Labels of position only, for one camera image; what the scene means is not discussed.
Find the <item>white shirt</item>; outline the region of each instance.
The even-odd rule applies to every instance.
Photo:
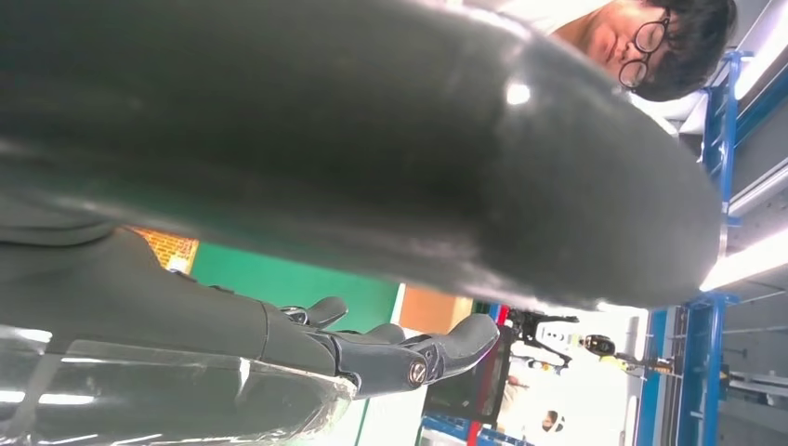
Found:
[[[611,0],[512,0],[498,12],[522,20],[545,34],[587,16]]]
[[[559,397],[550,389],[506,384],[498,424],[509,437],[536,439],[547,434],[542,429],[547,411],[556,411],[559,416],[563,414]]]

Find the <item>clear plastic wrap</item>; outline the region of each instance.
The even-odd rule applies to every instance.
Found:
[[[260,361],[0,325],[0,444],[276,445],[326,429],[355,393]]]

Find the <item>green wall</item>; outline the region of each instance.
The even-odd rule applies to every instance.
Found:
[[[349,314],[332,329],[364,332],[389,322],[399,285],[344,272],[200,243],[191,275],[277,307],[308,307],[328,295],[345,299]]]

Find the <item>glasses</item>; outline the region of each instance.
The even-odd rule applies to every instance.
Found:
[[[663,44],[669,25],[670,10],[666,9],[664,19],[650,21],[640,26],[635,33],[635,48],[644,57],[640,60],[630,60],[621,67],[621,72],[618,75],[621,85],[627,88],[636,88],[643,83],[649,74],[649,59]]]

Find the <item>ceiling light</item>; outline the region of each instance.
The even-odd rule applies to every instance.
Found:
[[[753,244],[716,262],[701,291],[711,291],[788,263],[788,230]]]
[[[0,390],[0,402],[23,402],[25,392],[19,390]],[[64,393],[45,393],[38,402],[42,404],[81,406],[90,404],[96,398],[85,395],[68,395]]]
[[[97,360],[96,358],[63,358],[60,362],[69,364],[103,364],[105,360]]]
[[[17,330],[17,335],[34,342],[46,344],[52,340],[52,334],[44,330],[30,330],[27,328],[20,328]]]

